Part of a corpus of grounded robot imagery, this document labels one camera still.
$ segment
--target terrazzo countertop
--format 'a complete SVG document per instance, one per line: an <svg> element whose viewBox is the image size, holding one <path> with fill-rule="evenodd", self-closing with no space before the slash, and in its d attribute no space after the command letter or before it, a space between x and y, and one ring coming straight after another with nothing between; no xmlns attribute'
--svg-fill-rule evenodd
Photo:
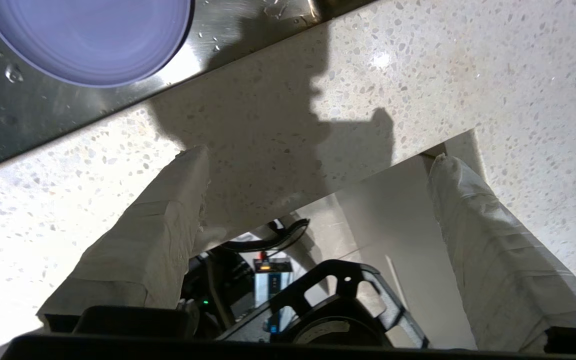
<svg viewBox="0 0 576 360"><path fill-rule="evenodd" d="M1 164L0 344L180 150L211 150L215 240L468 130L576 274L576 0L381 0Z"/></svg>

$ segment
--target sink basin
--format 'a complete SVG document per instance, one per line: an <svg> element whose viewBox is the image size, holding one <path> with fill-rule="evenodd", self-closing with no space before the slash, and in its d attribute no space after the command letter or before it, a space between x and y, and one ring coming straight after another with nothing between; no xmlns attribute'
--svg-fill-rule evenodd
<svg viewBox="0 0 576 360"><path fill-rule="evenodd" d="M0 39L0 162L372 1L196 0L173 59L158 73L117 88L53 79Z"/></svg>

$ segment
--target black cable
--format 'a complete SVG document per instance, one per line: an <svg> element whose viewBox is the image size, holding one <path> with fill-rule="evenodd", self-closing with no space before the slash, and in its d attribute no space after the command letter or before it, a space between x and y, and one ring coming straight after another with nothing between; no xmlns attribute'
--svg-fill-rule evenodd
<svg viewBox="0 0 576 360"><path fill-rule="evenodd" d="M279 222L279 224L281 224L281 228L279 228L276 221ZM284 225L284 223L282 223L282 221L280 219L274 219L273 221L270 221L267 225L268 225L268 228L270 228L270 230L274 231L277 235L281 235L282 232L284 232L286 230L286 226Z"/></svg>
<svg viewBox="0 0 576 360"><path fill-rule="evenodd" d="M224 303L222 296L217 289L217 281L215 279L215 266L213 264L213 259L208 257L205 259L206 268L206 284L208 285L208 294L212 298L212 304L215 310L217 310L217 315L219 316L217 320L223 326L223 330L228 330L231 326L235 324L235 317L233 316L233 311L231 307Z"/></svg>
<svg viewBox="0 0 576 360"><path fill-rule="evenodd" d="M303 231L301 231L301 234L299 234L297 237L295 237L295 239L292 240L290 243L288 243L286 246L284 246L284 247L278 249L277 251L275 251L274 253L271 253L270 255L268 255L268 258L272 258L273 256L277 255L278 253L281 253L282 251L290 248L290 247L293 246L296 242L298 242L299 239L301 239L301 238L304 236L304 234L306 234L306 230L308 230L308 224L311 223L311 220L310 220L310 219L304 219L304 220L306 220L306 222L305 222L304 225L302 226L302 227L303 227Z"/></svg>
<svg viewBox="0 0 576 360"><path fill-rule="evenodd" d="M307 227L310 219L298 219L292 225L285 228L279 235L270 239L262 239L256 241L227 241L220 245L222 249L233 251L234 253L255 253L257 251L265 251L274 249L284 242L288 241L292 235L302 227Z"/></svg>

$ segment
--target water droplet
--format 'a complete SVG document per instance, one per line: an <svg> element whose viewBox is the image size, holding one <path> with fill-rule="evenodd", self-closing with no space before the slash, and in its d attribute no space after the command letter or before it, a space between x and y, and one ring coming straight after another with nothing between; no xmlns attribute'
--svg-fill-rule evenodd
<svg viewBox="0 0 576 360"><path fill-rule="evenodd" d="M8 79L12 84L21 83L24 81L24 76L16 64L8 64L8 66L6 66L5 74L6 79Z"/></svg>
<svg viewBox="0 0 576 360"><path fill-rule="evenodd" d="M19 120L12 115L5 114L0 116L0 122L6 126L16 126L19 123Z"/></svg>
<svg viewBox="0 0 576 360"><path fill-rule="evenodd" d="M279 0L275 0L273 5L276 5L278 2ZM286 4L282 4L281 7L266 6L263 8L263 13L266 14L266 16L269 16L270 18L275 18L279 20L279 18L281 18L281 16L284 14L285 10L286 10Z"/></svg>

